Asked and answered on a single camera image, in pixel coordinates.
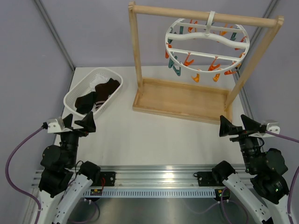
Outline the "white round clip hanger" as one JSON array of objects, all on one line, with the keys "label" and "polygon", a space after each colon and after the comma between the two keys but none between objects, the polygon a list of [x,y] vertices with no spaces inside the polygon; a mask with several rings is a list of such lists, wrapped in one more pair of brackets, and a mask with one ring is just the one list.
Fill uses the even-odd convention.
[{"label": "white round clip hanger", "polygon": [[[223,27],[214,25],[215,12],[211,11],[206,23],[198,24],[197,20],[180,18],[168,28],[165,34],[165,58],[169,60],[168,68],[173,69],[177,76],[181,76],[181,70],[187,69],[196,73],[191,78],[199,82],[201,74],[214,75],[213,81],[217,82],[221,74],[232,75],[237,73],[250,47],[248,33],[242,25],[234,24]],[[197,49],[183,49],[178,47],[179,41],[209,40],[221,43],[227,47],[240,50],[236,56],[225,56],[212,53],[200,52]],[[191,68],[195,57],[211,59],[206,70]]]}]

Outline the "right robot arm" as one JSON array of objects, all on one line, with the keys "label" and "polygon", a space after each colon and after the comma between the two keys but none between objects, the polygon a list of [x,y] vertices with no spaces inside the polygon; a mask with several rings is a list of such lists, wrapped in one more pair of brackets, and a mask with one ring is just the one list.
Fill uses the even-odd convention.
[{"label": "right robot arm", "polygon": [[293,223],[289,197],[291,190],[283,174],[288,168],[280,150],[270,148],[261,151],[264,138],[278,136],[279,123],[273,120],[259,123],[242,114],[243,126],[233,125],[223,115],[220,116],[219,136],[230,136],[230,141],[238,142],[244,160],[246,173],[252,175],[250,182],[260,201],[242,182],[235,169],[222,161],[212,168],[212,180],[224,185],[238,198],[250,215],[259,224]]}]

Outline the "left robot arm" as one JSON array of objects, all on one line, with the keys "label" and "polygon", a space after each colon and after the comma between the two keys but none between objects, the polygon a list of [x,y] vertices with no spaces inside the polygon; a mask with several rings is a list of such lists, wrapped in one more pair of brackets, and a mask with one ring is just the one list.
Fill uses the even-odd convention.
[{"label": "left robot arm", "polygon": [[101,180],[100,167],[90,161],[83,162],[74,182],[71,178],[76,166],[79,138],[96,131],[93,112],[81,120],[65,118],[49,119],[42,128],[48,133],[60,135],[61,142],[46,147],[42,154],[41,166],[44,168],[39,181],[39,200],[37,214],[39,224],[65,224],[83,193]]}]

